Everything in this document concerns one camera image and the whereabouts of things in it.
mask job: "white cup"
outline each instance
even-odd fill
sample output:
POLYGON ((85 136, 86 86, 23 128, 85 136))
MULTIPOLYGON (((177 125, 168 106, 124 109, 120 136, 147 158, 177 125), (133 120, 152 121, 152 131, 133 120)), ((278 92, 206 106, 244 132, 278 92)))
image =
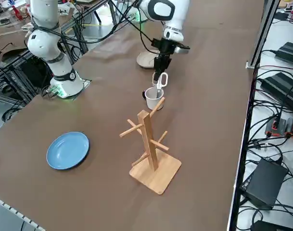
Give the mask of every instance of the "white cup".
MULTIPOLYGON (((160 89, 159 91, 160 91, 159 97, 157 97, 157 88, 156 87, 148 88, 145 91, 146 104, 147 104, 148 108, 151 110, 156 107, 156 105, 159 103, 161 98, 164 96, 164 90, 160 89)), ((164 105, 162 104, 158 108, 158 110, 160 110, 163 106, 164 105)))

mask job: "power adapter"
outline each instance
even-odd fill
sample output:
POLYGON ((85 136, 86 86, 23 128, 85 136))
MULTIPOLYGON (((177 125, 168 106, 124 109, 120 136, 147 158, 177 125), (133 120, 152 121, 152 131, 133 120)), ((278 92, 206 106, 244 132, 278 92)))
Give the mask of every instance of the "power adapter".
POLYGON ((268 222, 258 220, 251 226, 251 231, 293 231, 291 228, 287 228, 281 225, 275 225, 268 222))
POLYGON ((258 208, 272 209, 288 170, 275 162, 261 159, 256 169, 240 186, 242 194, 258 208))

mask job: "wooden mug tree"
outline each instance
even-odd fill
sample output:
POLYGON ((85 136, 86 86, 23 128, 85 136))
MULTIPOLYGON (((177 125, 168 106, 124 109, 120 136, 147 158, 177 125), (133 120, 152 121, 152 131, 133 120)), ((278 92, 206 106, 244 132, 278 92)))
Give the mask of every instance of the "wooden mug tree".
POLYGON ((124 137, 136 130, 142 135, 145 152, 139 160, 131 164, 132 169, 129 174, 160 195, 164 193, 181 166, 179 160, 156 148, 159 147, 165 151, 169 150, 168 147, 160 143, 166 136, 167 131, 163 133, 158 141, 153 139, 151 118, 164 101, 165 98, 163 97, 151 113, 142 110, 138 114, 138 125, 128 119, 127 122, 132 128, 120 134, 120 137, 124 137))

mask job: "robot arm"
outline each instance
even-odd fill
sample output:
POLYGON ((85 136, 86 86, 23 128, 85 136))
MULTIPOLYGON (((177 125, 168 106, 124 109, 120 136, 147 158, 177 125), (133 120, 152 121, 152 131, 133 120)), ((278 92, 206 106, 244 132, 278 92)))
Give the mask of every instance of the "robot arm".
MULTIPOLYGON (((32 23, 60 33, 58 2, 56 0, 30 0, 29 12, 32 23)), ((83 89, 83 82, 73 69, 66 54, 57 46, 60 36, 36 29, 30 35, 27 47, 32 54, 43 59, 51 71, 51 89, 58 96, 66 98, 78 94, 83 89)))
POLYGON ((137 6, 153 21, 165 22, 163 38, 182 42, 181 32, 190 0, 142 0, 137 6))
POLYGON ((189 47, 181 42, 183 23, 186 19, 190 0, 136 0, 134 6, 139 7, 146 17, 152 21, 165 22, 161 40, 153 39, 152 46, 159 50, 159 56, 154 60, 155 74, 153 81, 156 83, 160 75, 168 68, 171 58, 175 53, 188 53, 189 47))

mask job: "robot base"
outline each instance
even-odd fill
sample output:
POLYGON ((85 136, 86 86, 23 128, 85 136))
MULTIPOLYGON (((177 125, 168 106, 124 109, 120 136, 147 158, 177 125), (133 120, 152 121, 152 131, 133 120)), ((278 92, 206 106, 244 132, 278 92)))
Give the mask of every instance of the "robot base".
POLYGON ((83 90, 83 82, 76 72, 76 78, 74 81, 58 81, 54 78, 50 81, 53 91, 58 91, 58 96, 62 99, 77 95, 83 90))

